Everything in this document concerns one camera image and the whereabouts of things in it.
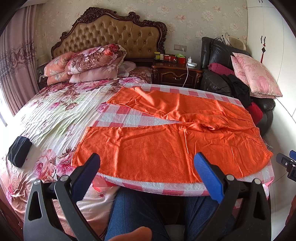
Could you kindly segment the red white checkered mat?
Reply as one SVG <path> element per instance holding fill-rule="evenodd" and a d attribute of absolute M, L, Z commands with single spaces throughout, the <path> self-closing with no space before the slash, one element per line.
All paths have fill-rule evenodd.
<path fill-rule="evenodd" d="M 182 87 L 173 87 L 166 85 L 156 84 L 133 84 L 126 83 L 125 87 L 131 88 L 139 86 L 144 91 L 159 90 L 162 92 L 181 93 L 184 95 L 196 96 L 201 98 L 219 100 L 229 102 L 239 107 L 242 106 L 238 99 L 224 96 L 216 93 L 206 92 L 202 90 L 194 90 Z M 153 116 L 137 112 L 133 109 L 126 108 L 125 106 L 101 104 L 98 108 L 99 117 L 93 124 L 94 126 L 107 126 L 107 127 L 138 127 L 138 126 L 155 126 L 171 124 L 171 121 L 162 120 Z M 274 172 L 271 162 L 259 172 L 242 178 L 242 181 L 251 182 L 253 179 L 258 178 L 262 182 L 266 196 L 269 196 L 269 185 L 274 180 Z M 203 183 L 180 184 L 180 183 L 154 183 L 154 182 L 137 182 L 130 180 L 123 180 L 120 178 L 112 178 L 106 175 L 97 174 L 93 181 L 93 188 L 96 191 L 102 192 L 112 186 L 122 186 L 130 189 L 162 194 L 171 196 L 207 196 L 208 191 Z"/>

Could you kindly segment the pink patterned curtain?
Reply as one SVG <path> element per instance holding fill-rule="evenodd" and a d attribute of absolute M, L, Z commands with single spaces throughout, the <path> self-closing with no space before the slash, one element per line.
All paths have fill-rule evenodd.
<path fill-rule="evenodd" d="M 38 6 L 19 9 L 1 34 L 1 91 L 12 115 L 39 92 L 35 27 Z"/>

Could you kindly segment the blue jeans legs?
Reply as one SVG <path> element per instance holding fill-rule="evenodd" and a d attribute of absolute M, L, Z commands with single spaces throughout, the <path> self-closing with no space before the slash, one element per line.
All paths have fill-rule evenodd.
<path fill-rule="evenodd" d="M 170 240 L 167 225 L 181 222 L 184 239 L 195 240 L 218 202 L 210 196 L 167 196 L 119 188 L 105 240 Z"/>

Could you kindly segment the white wardrobe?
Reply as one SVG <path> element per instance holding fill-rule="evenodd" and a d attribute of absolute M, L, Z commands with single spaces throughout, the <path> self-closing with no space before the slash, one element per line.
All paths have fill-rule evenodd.
<path fill-rule="evenodd" d="M 275 99 L 273 121 L 264 139 L 273 147 L 273 154 L 289 155 L 295 150 L 295 35 L 271 1 L 247 1 L 247 47 L 251 56 L 261 58 L 261 36 L 266 37 L 263 65 L 276 80 L 282 97 Z M 274 181 L 270 185 L 271 237 L 284 228 L 295 196 L 295 182 L 286 169 L 271 160 Z"/>

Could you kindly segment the folded floral quilt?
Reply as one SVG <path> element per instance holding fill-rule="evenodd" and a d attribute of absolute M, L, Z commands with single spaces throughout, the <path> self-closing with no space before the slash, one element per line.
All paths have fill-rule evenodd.
<path fill-rule="evenodd" d="M 90 48 L 76 53 L 65 66 L 70 83 L 117 78 L 126 50 L 118 44 Z"/>

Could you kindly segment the pink floral cushion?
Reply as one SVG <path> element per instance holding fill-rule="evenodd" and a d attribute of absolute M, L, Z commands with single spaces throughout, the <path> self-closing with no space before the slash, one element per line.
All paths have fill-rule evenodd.
<path fill-rule="evenodd" d="M 282 97 L 276 80 L 262 63 L 248 55 L 234 52 L 231 61 L 235 76 L 249 87 L 252 97 Z"/>

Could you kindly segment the black pouch on bed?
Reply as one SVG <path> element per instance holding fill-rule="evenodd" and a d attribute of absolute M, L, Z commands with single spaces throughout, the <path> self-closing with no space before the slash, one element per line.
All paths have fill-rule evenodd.
<path fill-rule="evenodd" d="M 18 136 L 9 147 L 8 160 L 16 167 L 21 168 L 32 146 L 29 138 Z"/>

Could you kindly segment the tufted leather headboard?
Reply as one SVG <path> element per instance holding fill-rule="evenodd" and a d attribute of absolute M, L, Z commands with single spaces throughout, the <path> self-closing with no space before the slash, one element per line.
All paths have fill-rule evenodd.
<path fill-rule="evenodd" d="M 89 7 L 70 31 L 62 33 L 51 48 L 51 56 L 118 44 L 127 51 L 126 59 L 152 59 L 155 52 L 165 53 L 166 34 L 164 23 L 142 21 L 133 11 L 120 16 L 110 9 Z"/>

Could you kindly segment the pink floral pillow stack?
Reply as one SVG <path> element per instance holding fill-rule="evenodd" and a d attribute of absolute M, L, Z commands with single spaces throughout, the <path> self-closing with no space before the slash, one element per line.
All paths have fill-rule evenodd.
<path fill-rule="evenodd" d="M 45 66 L 44 76 L 47 77 L 47 85 L 65 82 L 71 78 L 71 75 L 65 71 L 65 67 L 74 54 L 73 52 L 62 54 Z"/>

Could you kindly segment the red chinese knot ornament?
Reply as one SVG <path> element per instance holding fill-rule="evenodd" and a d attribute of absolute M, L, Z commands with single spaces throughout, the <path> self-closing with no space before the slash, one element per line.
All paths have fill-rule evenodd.
<path fill-rule="evenodd" d="M 266 51 L 266 49 L 265 49 L 265 47 L 266 47 L 265 40 L 266 40 L 266 37 L 261 36 L 261 38 L 260 38 L 260 43 L 262 44 L 262 49 L 261 49 L 260 63 L 263 62 L 264 53 L 265 53 L 265 51 Z"/>

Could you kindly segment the orange pants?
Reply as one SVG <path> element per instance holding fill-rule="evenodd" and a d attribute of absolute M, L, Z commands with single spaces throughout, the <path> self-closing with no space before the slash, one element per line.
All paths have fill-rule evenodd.
<path fill-rule="evenodd" d="M 194 156 L 202 153 L 223 173 L 243 178 L 262 170 L 272 157 L 248 111 L 230 102 L 123 87 L 109 104 L 168 120 L 157 126 L 91 126 L 72 156 L 83 165 L 100 157 L 100 173 L 126 180 L 200 182 Z"/>

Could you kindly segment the dark wood nightstand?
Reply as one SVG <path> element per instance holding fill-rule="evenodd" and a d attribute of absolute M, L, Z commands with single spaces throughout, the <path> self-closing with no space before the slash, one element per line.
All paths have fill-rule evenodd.
<path fill-rule="evenodd" d="M 197 67 L 163 61 L 153 61 L 153 84 L 197 89 L 203 71 Z"/>

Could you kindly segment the floral bed sheet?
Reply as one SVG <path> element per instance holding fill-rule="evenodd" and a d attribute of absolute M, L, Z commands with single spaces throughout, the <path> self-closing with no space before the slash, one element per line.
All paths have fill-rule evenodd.
<path fill-rule="evenodd" d="M 72 173 L 71 159 L 85 129 L 99 117 L 99 106 L 124 84 L 118 79 L 45 87 L 1 131 L 1 199 L 13 225 L 24 220 L 34 180 L 52 182 Z M 18 136 L 32 142 L 21 168 L 8 160 L 9 147 Z"/>

